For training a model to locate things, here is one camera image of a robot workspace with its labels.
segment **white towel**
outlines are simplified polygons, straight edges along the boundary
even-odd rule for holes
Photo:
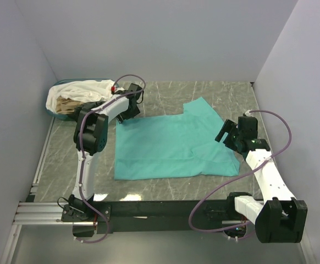
[[[113,84],[112,80],[86,80],[53,86],[49,90],[46,109],[56,114],[56,101],[59,96],[83,103],[107,101],[112,97],[111,87]]]

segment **white enclosure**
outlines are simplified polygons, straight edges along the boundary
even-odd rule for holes
[[[291,125],[278,168],[308,204],[320,262],[320,0],[0,0],[0,257],[48,130],[48,89],[126,73],[255,81],[259,106]],[[280,149],[283,125],[264,120]]]

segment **teal shirt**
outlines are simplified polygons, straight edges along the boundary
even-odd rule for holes
[[[224,123],[215,110],[202,97],[183,109],[116,125],[115,180],[239,174],[233,151],[214,140]]]

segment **brown cloth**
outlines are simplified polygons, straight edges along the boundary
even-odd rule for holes
[[[59,96],[56,101],[56,112],[58,114],[71,114],[74,112],[74,108],[81,104],[83,104],[83,102],[73,101]]]

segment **teal basket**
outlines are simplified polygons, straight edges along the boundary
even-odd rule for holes
[[[69,82],[72,82],[72,81],[88,81],[88,80],[104,81],[104,80],[111,80],[111,79],[65,79],[65,80],[58,81],[57,83],[54,84],[54,86],[59,85],[59,84],[68,84]],[[63,121],[74,121],[71,118],[69,118],[69,116],[66,114],[54,114],[53,112],[51,112],[48,109],[46,109],[46,112],[49,115],[51,115],[52,117],[56,117],[56,118],[61,119]]]

